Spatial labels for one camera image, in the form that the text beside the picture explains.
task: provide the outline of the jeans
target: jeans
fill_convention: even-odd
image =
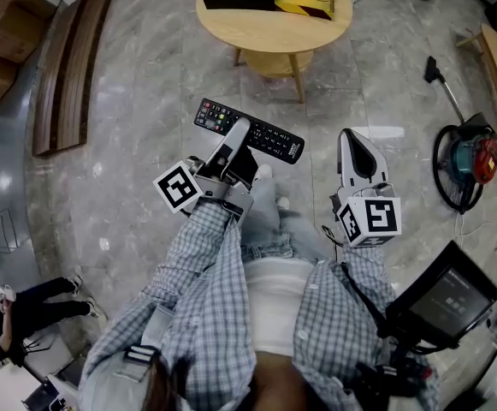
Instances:
[[[295,211],[277,208],[273,178],[257,180],[251,196],[254,204],[241,227],[242,246],[266,247],[285,239],[299,257],[315,261],[328,259],[326,243],[313,224]]]
[[[27,338],[62,319],[87,315],[90,306],[84,301],[44,303],[48,298],[74,290],[67,278],[59,277],[18,293],[12,311],[13,337]]]

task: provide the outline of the vacuum cleaner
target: vacuum cleaner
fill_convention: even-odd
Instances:
[[[459,126],[447,125],[438,133],[432,163],[433,176],[441,197],[454,210],[464,214],[476,205],[484,185],[495,176],[497,133],[483,113],[476,113],[469,120],[464,119],[433,57],[427,60],[424,79],[429,84],[434,80],[440,81],[461,122]]]

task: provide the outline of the black remote control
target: black remote control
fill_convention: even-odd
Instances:
[[[270,123],[249,116],[241,111],[204,98],[195,117],[195,125],[225,135],[239,119],[246,117],[251,122],[246,144],[290,164],[295,164],[305,146],[305,141]]]

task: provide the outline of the marble floor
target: marble floor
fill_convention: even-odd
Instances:
[[[113,0],[92,83],[89,140],[37,169],[49,217],[36,247],[42,267],[78,272],[108,315],[148,281],[185,222],[172,215],[152,181],[189,155],[205,158],[219,136],[192,125],[202,97],[277,124],[306,141],[294,166],[261,153],[291,207],[317,227],[333,225],[328,196],[338,187],[336,139],[356,127],[382,149],[402,199],[404,234],[386,246],[394,287],[405,289],[454,238],[455,214],[435,190],[431,147],[438,130],[458,123],[440,86],[423,81],[428,55],[446,76],[462,111],[496,121],[492,89],[476,50],[461,36],[484,19],[477,0],[358,0],[352,25],[315,52],[305,71],[306,103],[293,80],[264,80],[198,22],[195,0]],[[497,176],[464,221],[464,250],[497,283]],[[82,322],[86,338],[97,332]],[[476,376],[488,357],[485,329],[461,349],[438,354],[442,403]]]

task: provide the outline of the black cable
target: black cable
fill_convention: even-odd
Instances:
[[[322,231],[324,232],[326,237],[328,237],[334,243],[335,261],[337,262],[337,247],[343,248],[343,244],[341,242],[337,242],[337,240],[335,240],[334,232],[331,229],[329,229],[326,225],[321,225],[321,227],[322,227]]]

